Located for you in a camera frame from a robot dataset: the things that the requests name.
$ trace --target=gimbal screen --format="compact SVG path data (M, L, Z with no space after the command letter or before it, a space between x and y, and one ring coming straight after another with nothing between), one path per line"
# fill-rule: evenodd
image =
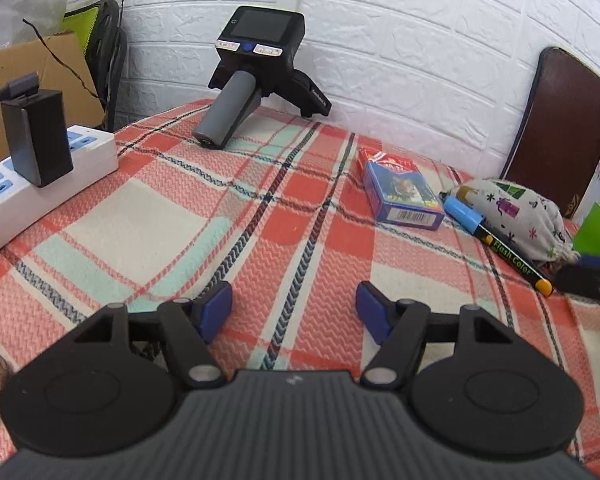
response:
M288 14L247 9L231 34L259 41L280 41L289 20L291 16Z

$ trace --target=gray handle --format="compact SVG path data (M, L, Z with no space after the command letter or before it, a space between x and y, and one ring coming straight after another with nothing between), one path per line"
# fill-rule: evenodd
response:
M222 150L235 129L260 106L260 88L249 72L237 70L224 85L193 136L205 148Z

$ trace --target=marker pen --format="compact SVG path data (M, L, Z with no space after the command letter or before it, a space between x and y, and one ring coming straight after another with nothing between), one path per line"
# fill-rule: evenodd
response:
M554 286L544 273L515 245L506 241L506 237L496 231L484 220L484 217L470 207L465 206L453 196L446 197L446 214L454 218L462 227L483 241L515 268L544 297L548 298Z

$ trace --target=cardboard box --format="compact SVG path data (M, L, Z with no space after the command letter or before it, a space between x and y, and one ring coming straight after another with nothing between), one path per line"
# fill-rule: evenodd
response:
M429 230L440 227L445 212L410 158L360 148L358 165L377 221Z
M73 68L95 93L91 74L76 35L73 32L64 32L45 38L45 41L53 53ZM40 88L62 91L67 126L80 124L93 128L102 124L104 111L100 101L92 97L80 81L51 56L40 40L0 48L0 88L30 72L38 72ZM0 112L0 161L8 156L9 149Z

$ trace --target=black charger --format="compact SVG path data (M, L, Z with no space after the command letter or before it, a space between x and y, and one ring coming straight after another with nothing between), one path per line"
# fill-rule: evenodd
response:
M71 160L62 92L40 89L33 72L0 89L2 120L13 169L37 187L69 173Z

